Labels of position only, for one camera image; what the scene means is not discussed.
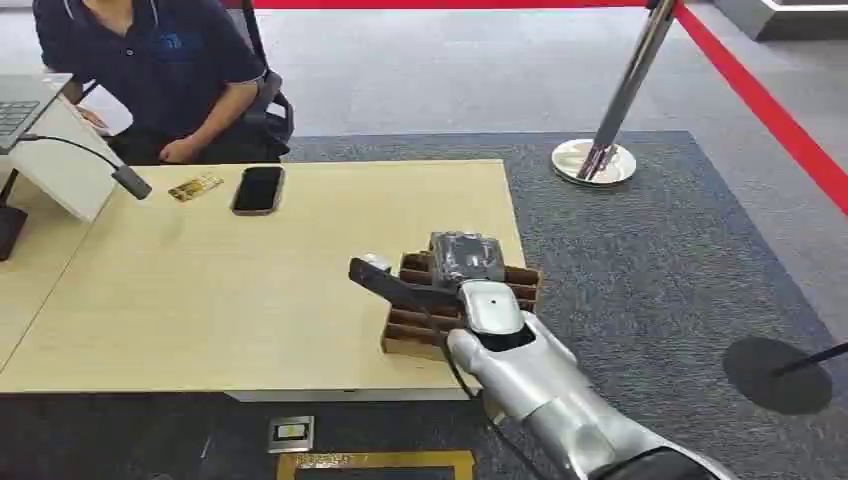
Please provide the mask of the person's right hand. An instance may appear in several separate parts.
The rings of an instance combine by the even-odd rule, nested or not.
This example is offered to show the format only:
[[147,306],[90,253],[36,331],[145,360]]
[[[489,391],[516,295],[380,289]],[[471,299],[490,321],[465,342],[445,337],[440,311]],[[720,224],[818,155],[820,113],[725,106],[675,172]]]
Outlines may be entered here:
[[107,135],[109,133],[108,125],[97,114],[81,106],[77,106],[76,110],[78,111],[80,116],[86,122],[88,122],[100,135]]

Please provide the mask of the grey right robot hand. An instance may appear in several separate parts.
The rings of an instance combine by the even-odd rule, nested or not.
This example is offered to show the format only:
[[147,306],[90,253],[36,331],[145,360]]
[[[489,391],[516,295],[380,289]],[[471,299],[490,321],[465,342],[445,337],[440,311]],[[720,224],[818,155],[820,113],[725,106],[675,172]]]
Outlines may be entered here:
[[427,251],[428,274],[423,284],[408,283],[390,273],[374,255],[354,257],[349,279],[394,307],[430,313],[441,308],[464,310],[461,292],[473,281],[506,281],[506,265],[495,238],[461,231],[433,232]]

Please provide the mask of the person's left hand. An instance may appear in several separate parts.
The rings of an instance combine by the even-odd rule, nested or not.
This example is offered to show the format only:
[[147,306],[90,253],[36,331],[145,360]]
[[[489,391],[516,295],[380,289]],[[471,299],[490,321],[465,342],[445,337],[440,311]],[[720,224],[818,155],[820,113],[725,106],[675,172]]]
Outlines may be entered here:
[[187,164],[201,149],[202,145],[191,136],[177,139],[162,148],[159,160],[167,164]]

